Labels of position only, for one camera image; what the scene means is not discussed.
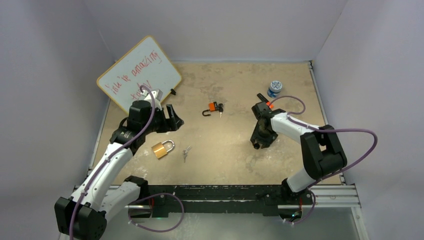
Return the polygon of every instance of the small silver key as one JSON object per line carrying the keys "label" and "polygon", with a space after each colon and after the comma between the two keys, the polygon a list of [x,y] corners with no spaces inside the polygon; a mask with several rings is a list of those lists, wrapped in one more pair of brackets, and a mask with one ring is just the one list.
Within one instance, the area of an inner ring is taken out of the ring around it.
{"label": "small silver key", "polygon": [[186,150],[182,150],[182,157],[184,158],[184,163],[186,162],[187,155],[189,154],[190,149],[192,149],[192,146],[188,146]]}

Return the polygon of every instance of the blue and white jar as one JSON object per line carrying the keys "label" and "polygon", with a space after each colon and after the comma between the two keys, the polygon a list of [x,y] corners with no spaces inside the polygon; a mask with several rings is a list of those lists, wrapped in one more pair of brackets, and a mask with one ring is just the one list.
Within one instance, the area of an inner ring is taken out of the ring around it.
{"label": "blue and white jar", "polygon": [[268,88],[268,96],[276,98],[283,89],[283,84],[280,81],[272,81]]}

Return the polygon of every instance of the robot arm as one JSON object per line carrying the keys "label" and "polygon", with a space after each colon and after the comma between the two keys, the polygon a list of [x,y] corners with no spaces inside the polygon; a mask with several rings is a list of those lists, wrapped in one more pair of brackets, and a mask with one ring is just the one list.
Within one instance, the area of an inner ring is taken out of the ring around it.
{"label": "robot arm", "polygon": [[[281,190],[287,197],[297,196],[315,181],[347,165],[345,153],[336,133],[317,132],[293,123],[284,110],[271,110],[265,102],[255,104],[252,111],[257,123],[250,141],[255,149],[268,148],[278,133],[301,145],[303,168],[282,181]],[[330,125],[319,127],[297,119],[295,121],[315,129],[334,129]]]}
{"label": "robot arm", "polygon": [[[147,181],[131,176],[114,193],[106,196],[109,187],[118,173],[146,141],[147,134],[177,131],[184,124],[184,121],[177,116],[170,104],[166,105],[169,118],[165,117],[165,112],[159,101],[162,96],[160,90],[152,91],[154,99],[151,99],[150,95],[147,95],[147,91],[144,91],[144,94],[146,96],[144,100],[137,100],[132,103],[129,108],[128,117],[124,118],[120,122],[118,129],[113,132],[110,144],[107,146],[102,159],[82,185],[69,198],[60,197],[56,201],[54,211],[59,232],[69,234],[71,216],[77,204],[77,199],[82,192],[85,192],[84,188],[89,181],[92,181],[92,184],[86,192],[83,201],[77,207],[76,218],[73,224],[73,234],[78,239],[100,239],[106,229],[107,222],[114,215],[127,204],[146,197],[145,195],[149,194],[149,191],[146,190]],[[157,106],[155,109],[151,107],[152,101]],[[129,142],[141,131],[147,124],[151,111],[155,111],[153,119],[143,134],[126,148],[122,148],[112,159],[109,161],[106,160],[112,152]],[[103,166],[101,171],[97,175],[94,175],[93,173],[101,166]]]}

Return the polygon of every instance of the tan tabletop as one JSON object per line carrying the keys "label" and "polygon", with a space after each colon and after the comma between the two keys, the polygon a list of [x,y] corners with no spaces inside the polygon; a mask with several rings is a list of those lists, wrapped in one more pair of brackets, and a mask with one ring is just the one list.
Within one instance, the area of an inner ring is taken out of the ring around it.
{"label": "tan tabletop", "polygon": [[[130,176],[143,177],[154,185],[213,184],[281,184],[281,181],[303,166],[301,146],[279,134],[269,147],[256,150],[250,137],[257,120],[251,107],[260,102],[257,93],[268,99],[271,81],[283,84],[281,95],[293,95],[306,104],[306,112],[295,116],[315,125],[324,125],[323,116],[306,63],[177,63],[182,81],[176,95],[169,95],[162,105],[172,104],[185,124],[175,132],[151,133],[136,155],[120,171],[113,182],[120,185]],[[224,104],[219,112],[202,116],[208,104]],[[294,99],[279,99],[275,108],[300,111]],[[114,130],[126,117],[111,101],[95,156],[97,164],[105,152]],[[173,140],[175,149],[158,160],[151,147]],[[183,149],[189,145],[186,162]],[[340,184],[334,176],[326,184]]]}

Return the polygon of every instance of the key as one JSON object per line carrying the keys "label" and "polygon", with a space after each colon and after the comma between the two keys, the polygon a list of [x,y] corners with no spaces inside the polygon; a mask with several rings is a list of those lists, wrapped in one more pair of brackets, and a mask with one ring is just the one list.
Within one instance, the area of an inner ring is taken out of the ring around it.
{"label": "key", "polygon": [[224,105],[222,103],[220,103],[218,105],[218,111],[219,111],[219,118],[223,117],[223,112],[224,112]]}
{"label": "key", "polygon": [[187,155],[189,155],[189,151],[192,149],[192,146],[188,146],[186,150],[182,150],[182,157],[184,158],[184,163],[186,162]]}

